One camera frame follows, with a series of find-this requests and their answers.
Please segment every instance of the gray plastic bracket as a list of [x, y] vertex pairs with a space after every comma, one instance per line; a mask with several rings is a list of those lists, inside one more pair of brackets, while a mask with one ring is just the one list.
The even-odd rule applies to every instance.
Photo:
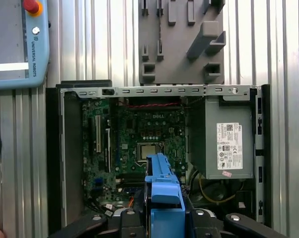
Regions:
[[141, 55], [142, 55], [143, 62], [149, 60], [150, 57], [149, 57], [149, 46], [148, 45], [143, 45]]
[[212, 82], [221, 75], [220, 66], [219, 63], [208, 63], [203, 67], [203, 74], [207, 82]]
[[187, 58], [189, 60], [197, 59], [209, 47], [210, 42], [218, 38], [218, 29], [219, 23], [217, 21], [204, 21], [198, 35], [187, 51]]
[[205, 49], [204, 53], [207, 56], [213, 56], [217, 54], [226, 45], [226, 33], [223, 31], [220, 36], [210, 42], [209, 46]]
[[177, 18], [176, 0], [168, 0], [168, 25], [174, 26]]
[[149, 15], [149, 0], [142, 0], [141, 1], [141, 7], [142, 7], [142, 16]]
[[217, 8], [218, 14], [222, 11], [223, 6], [225, 5], [225, 0], [203, 0], [203, 13], [206, 14], [209, 7], [215, 7]]
[[157, 61], [162, 61], [164, 59], [163, 54], [163, 43], [160, 44], [160, 41], [157, 41]]
[[142, 77], [146, 82], [155, 80], [155, 63], [146, 62], [142, 64]]
[[156, 0], [156, 9], [157, 9], [156, 11], [157, 16], [159, 16], [159, 9], [160, 9], [160, 15], [161, 16], [164, 15], [164, 0]]
[[193, 26], [196, 23], [195, 20], [195, 2], [194, 0], [188, 0], [187, 2], [187, 20], [188, 20], [188, 25]]

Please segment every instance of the red cable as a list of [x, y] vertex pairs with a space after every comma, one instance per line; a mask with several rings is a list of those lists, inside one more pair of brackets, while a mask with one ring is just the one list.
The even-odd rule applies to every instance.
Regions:
[[166, 103], [166, 104], [146, 104], [146, 105], [138, 105], [138, 106], [129, 106], [129, 105], [126, 105], [126, 106], [128, 106], [129, 108], [147, 108], [147, 107], [168, 107], [168, 106], [175, 106], [178, 104], [179, 103]]
[[40, 10], [40, 5], [36, 0], [24, 0], [23, 7], [31, 14], [36, 14]]

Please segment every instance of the motherboard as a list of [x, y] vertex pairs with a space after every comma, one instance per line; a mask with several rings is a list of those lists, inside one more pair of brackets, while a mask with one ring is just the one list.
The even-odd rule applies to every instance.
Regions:
[[144, 187], [147, 156], [161, 152], [185, 183], [186, 111], [180, 106], [130, 107], [111, 99], [85, 101], [84, 197], [101, 204], [128, 202]]

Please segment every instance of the screw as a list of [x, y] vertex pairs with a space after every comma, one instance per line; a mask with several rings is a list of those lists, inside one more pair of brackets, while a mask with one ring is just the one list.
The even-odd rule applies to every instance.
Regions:
[[240, 218], [239, 218], [238, 216], [236, 216], [236, 215], [232, 215], [230, 218], [231, 218], [233, 221], [236, 221], [236, 222], [238, 222], [238, 221], [240, 220]]
[[239, 90], [238, 90], [237, 88], [233, 88], [233, 89], [232, 89], [232, 93], [233, 93], [233, 94], [237, 94], [238, 91], [239, 91]]
[[98, 221], [98, 220], [100, 220], [101, 219], [101, 216], [99, 216], [99, 215], [95, 215], [93, 218], [92, 218], [92, 220], [94, 220], [94, 221]]
[[203, 210], [196, 210], [196, 213], [199, 215], [199, 216], [202, 216], [204, 214], [204, 211]]
[[34, 28], [32, 29], [32, 33], [33, 33], [34, 35], [39, 34], [39, 32], [40, 32], [40, 28], [39, 28], [38, 26], [36, 26], [36, 27], [34, 27]]

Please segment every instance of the red emergency stop button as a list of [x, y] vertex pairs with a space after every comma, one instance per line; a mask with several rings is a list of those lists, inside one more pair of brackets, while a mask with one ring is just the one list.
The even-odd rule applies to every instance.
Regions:
[[24, 0], [23, 7], [31, 16], [39, 16], [43, 11], [42, 4], [36, 0]]

